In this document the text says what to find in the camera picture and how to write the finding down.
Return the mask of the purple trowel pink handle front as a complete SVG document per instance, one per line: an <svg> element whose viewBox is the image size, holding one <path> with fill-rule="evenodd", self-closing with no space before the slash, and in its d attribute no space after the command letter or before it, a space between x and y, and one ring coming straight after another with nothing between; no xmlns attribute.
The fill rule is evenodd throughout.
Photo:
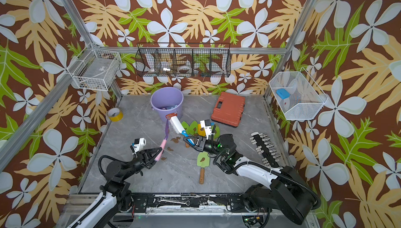
<svg viewBox="0 0 401 228"><path fill-rule="evenodd" d="M166 126L165 126L165 137L164 137L164 139L163 139L163 141L162 141L162 143L161 143L161 145L160 145L160 147L161 147L161 152L160 152L160 153L157 155L157 157L155 158L155 161L157 161L157 162L161 159L161 156L162 156L162 154L163 154L163 152L164 152L164 149L165 149L165 146L166 146L166 144L167 144L168 137L169 137L169 120L166 121Z"/></svg>

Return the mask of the white brush blue handle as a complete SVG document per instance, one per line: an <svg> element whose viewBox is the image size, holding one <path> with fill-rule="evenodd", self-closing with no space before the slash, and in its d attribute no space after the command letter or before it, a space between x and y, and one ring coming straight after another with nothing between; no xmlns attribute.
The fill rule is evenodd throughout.
<svg viewBox="0 0 401 228"><path fill-rule="evenodd" d="M167 114L166 118L167 118L170 126L173 128L173 130L177 134L181 134L181 135L183 135L185 137L189 137L189 135L187 134L186 130L182 126L181 122L179 121L177 113Z"/></svg>

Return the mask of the blue trowel blue handle back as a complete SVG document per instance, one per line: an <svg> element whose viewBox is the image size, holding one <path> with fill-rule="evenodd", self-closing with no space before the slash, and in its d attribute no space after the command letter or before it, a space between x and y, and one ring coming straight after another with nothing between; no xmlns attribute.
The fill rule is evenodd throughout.
<svg viewBox="0 0 401 228"><path fill-rule="evenodd" d="M177 106L178 106L178 105L168 106L168 107L165 108L165 110L171 110L171 109L176 108Z"/></svg>

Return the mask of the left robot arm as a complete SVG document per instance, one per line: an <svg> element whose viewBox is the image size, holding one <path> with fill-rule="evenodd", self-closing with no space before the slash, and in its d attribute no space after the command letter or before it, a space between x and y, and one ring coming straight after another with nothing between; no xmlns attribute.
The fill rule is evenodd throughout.
<svg viewBox="0 0 401 228"><path fill-rule="evenodd" d="M103 228L119 212L133 209L132 192L129 190L129 177L151 169L156 164L156 157L162 148L138 151L130 161L121 161L109 155L99 158L98 167L106 183L100 186L100 194L94 202L75 220L70 228Z"/></svg>

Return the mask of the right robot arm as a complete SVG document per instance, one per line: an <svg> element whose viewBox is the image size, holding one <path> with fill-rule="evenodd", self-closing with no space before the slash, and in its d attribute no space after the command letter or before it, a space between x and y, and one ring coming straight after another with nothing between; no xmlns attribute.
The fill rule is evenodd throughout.
<svg viewBox="0 0 401 228"><path fill-rule="evenodd" d="M254 162L237 151L232 134L213 137L187 136L184 142L194 150L206 152L213 164L225 174L234 174L256 182L243 195L248 211L279 210L291 222L301 225L310 211L321 206L321 200L290 166L281 166L281 153L266 134L251 133L250 140L262 163Z"/></svg>

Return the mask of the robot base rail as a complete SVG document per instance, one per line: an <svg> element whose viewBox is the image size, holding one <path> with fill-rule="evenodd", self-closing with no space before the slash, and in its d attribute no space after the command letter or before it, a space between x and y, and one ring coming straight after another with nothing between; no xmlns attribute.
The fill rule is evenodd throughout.
<svg viewBox="0 0 401 228"><path fill-rule="evenodd" d="M134 214L144 215L257 215L263 207L247 207L243 194L151 194L133 193L130 206Z"/></svg>

